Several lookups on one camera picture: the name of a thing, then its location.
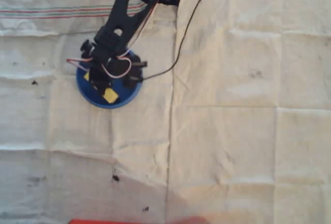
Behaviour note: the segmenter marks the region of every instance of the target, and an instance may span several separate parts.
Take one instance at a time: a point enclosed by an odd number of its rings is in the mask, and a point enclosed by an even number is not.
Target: white wire
[[[126,56],[129,52],[130,52],[130,50],[131,50],[131,47],[134,45],[134,43],[137,41],[137,39],[129,46],[129,48],[126,50],[126,52],[125,53],[123,53],[123,54],[121,54],[120,56],[117,56],[118,58],[121,58],[121,57],[124,57],[124,56]]]
[[[109,73],[109,71],[107,71],[107,69],[105,68],[105,66],[104,66],[103,64],[101,64],[103,70],[105,71],[105,73],[106,73],[110,78],[113,78],[113,79],[119,79],[119,78],[122,78],[122,77],[126,76],[126,74],[128,74],[129,71],[130,71],[131,68],[132,68],[132,62],[131,62],[131,60],[128,59],[127,57],[119,57],[118,60],[128,61],[128,62],[129,62],[129,68],[128,68],[123,74],[121,74],[121,75],[119,75],[119,76],[111,75],[111,74]]]
[[[90,62],[92,61],[93,58],[68,58],[67,62],[88,72],[88,69],[84,68],[83,66],[81,66],[79,63],[75,63],[75,62]]]
[[[76,66],[76,67],[78,67],[78,68],[80,68],[80,69],[82,69],[82,70],[84,70],[84,71],[86,71],[86,72],[88,72],[88,69],[84,68],[83,66],[81,66],[78,63],[73,62],[72,60],[67,60],[67,62],[74,65],[74,66]]]

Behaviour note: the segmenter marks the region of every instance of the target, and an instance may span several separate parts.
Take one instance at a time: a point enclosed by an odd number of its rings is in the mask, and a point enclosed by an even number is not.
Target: dark stain
[[[227,159],[229,162],[231,162],[232,164],[236,163],[236,160],[228,152],[225,152],[225,154],[227,155]]]
[[[295,124],[295,125],[299,125],[300,123],[299,123],[299,116],[298,116],[298,114],[293,114],[292,116],[291,116],[291,119],[292,119],[292,122]]]
[[[6,219],[8,218],[9,214],[6,212],[6,211],[3,211],[1,214],[0,214],[0,217],[3,218],[3,219]]]
[[[33,186],[38,186],[41,182],[44,182],[47,180],[47,178],[44,177],[38,177],[38,176],[29,176],[26,180],[28,180],[30,183],[32,184],[28,184],[28,187],[32,187]]]
[[[257,77],[262,78],[262,72],[260,72],[259,70],[257,71]]]
[[[329,44],[330,44],[330,42],[331,42],[331,38],[327,38],[326,41],[325,41],[325,43],[324,43],[325,46],[328,47]]]
[[[252,73],[250,73],[249,74],[249,76],[251,77],[251,78],[253,78],[253,79],[255,79],[255,78],[259,78],[259,79],[262,79],[263,78],[263,74],[262,74],[262,72],[261,71],[255,71],[255,72],[252,72]]]
[[[36,155],[37,155],[37,152],[36,152],[36,150],[31,150],[31,151],[30,151],[30,154],[31,154],[31,157],[32,157],[32,158],[35,158]]]
[[[116,182],[119,182],[119,177],[116,176],[116,175],[113,175],[113,179],[112,179],[112,180],[114,180],[114,181],[116,181]]]

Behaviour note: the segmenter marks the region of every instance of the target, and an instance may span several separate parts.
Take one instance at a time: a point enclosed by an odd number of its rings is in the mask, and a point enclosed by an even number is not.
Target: black cable
[[[182,41],[180,42],[180,45],[179,45],[179,50],[178,50],[177,58],[176,58],[175,62],[173,63],[173,65],[168,70],[165,70],[165,71],[163,71],[161,73],[158,73],[158,74],[155,74],[155,75],[152,75],[152,76],[149,76],[149,77],[144,78],[144,81],[145,80],[148,80],[148,79],[151,79],[151,78],[155,78],[155,77],[161,76],[163,74],[166,74],[167,72],[171,71],[176,66],[176,64],[178,63],[179,57],[180,57],[180,52],[182,50],[182,46],[183,46],[184,40],[186,38],[186,34],[187,34],[187,31],[188,31],[188,28],[189,28],[189,26],[190,26],[190,24],[192,22],[192,19],[194,17],[195,11],[197,10],[200,2],[201,2],[201,0],[198,1],[197,5],[195,6],[195,8],[193,10],[193,13],[191,15],[191,18],[188,21],[188,24],[187,24],[186,29],[185,29],[185,32],[184,32],[184,36],[183,36]]]

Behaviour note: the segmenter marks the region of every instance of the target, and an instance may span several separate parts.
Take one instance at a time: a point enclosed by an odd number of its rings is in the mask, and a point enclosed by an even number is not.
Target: yellow label
[[[85,74],[84,79],[89,81],[89,72]],[[118,94],[111,88],[106,88],[103,97],[108,103],[114,103],[118,99]]]
[[[103,97],[108,103],[114,103],[118,99],[118,94],[111,88],[107,88]]]

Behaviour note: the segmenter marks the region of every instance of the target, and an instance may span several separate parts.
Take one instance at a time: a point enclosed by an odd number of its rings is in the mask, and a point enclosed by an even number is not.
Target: blue circular base
[[[84,79],[86,71],[78,68],[76,72],[76,81],[80,93],[91,104],[104,109],[117,109],[130,103],[138,94],[142,83],[138,83],[134,89],[125,88],[122,85],[122,79],[114,79],[113,90],[119,95],[115,103],[108,103],[102,96],[99,95],[97,90]]]

